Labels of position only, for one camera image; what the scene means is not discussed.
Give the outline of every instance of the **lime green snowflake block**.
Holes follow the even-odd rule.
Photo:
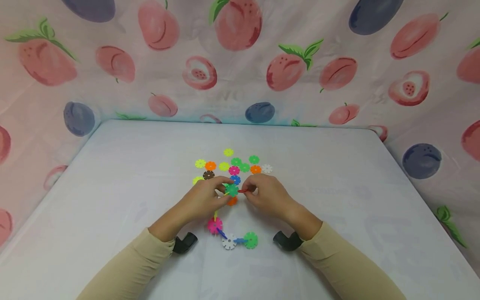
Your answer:
[[[240,167],[240,165],[241,165],[241,159],[238,158],[238,157],[232,158],[231,163],[232,163],[232,166]]]
[[[260,159],[256,155],[252,155],[248,160],[252,165],[256,165],[260,162]]]
[[[195,162],[195,166],[197,168],[201,169],[201,168],[205,167],[206,163],[207,162],[204,159],[199,159]]]
[[[220,163],[220,165],[218,165],[218,168],[220,169],[220,171],[228,171],[229,167],[230,165],[226,162]]]
[[[227,192],[230,196],[235,197],[239,194],[239,188],[235,183],[229,184],[225,187],[225,192]]]
[[[241,166],[239,166],[239,168],[240,168],[240,171],[242,171],[244,173],[250,171],[250,165],[249,164],[242,164]]]
[[[247,249],[254,249],[258,245],[258,236],[253,231],[245,233],[243,239],[247,240],[245,243]]]
[[[233,151],[233,149],[230,149],[230,148],[227,148],[225,150],[223,150],[223,154],[225,156],[232,156],[235,152]]]
[[[200,176],[195,177],[195,178],[193,179],[193,185],[195,185],[195,184],[197,183],[197,181],[199,181],[199,180],[204,180],[204,178],[203,178],[203,177],[200,177]]]

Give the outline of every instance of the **orange snowflake block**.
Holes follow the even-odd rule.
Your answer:
[[[259,166],[251,166],[251,167],[250,167],[250,172],[252,172],[252,174],[261,173],[261,172],[262,172],[262,168],[259,167]]]
[[[205,169],[213,171],[216,169],[216,164],[213,161],[209,161],[205,164]]]
[[[227,202],[227,205],[234,206],[235,204],[237,204],[237,201],[238,201],[238,198],[235,196],[232,199],[230,199],[230,201]]]

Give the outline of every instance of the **person's right hand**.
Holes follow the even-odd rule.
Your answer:
[[[260,212],[288,221],[288,215],[296,210],[299,204],[287,193],[287,190],[276,177],[265,174],[249,176],[242,185],[247,200]]]

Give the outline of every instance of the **fabric backdrop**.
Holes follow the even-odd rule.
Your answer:
[[[476,0],[2,1],[0,246],[107,119],[359,127],[480,274],[478,12]]]

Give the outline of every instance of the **person's left hand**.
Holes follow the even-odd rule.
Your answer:
[[[174,208],[184,215],[187,223],[213,217],[216,210],[226,205],[232,199],[230,195],[218,198],[215,190],[225,193],[225,186],[222,183],[232,184],[234,182],[225,176],[197,181]]]

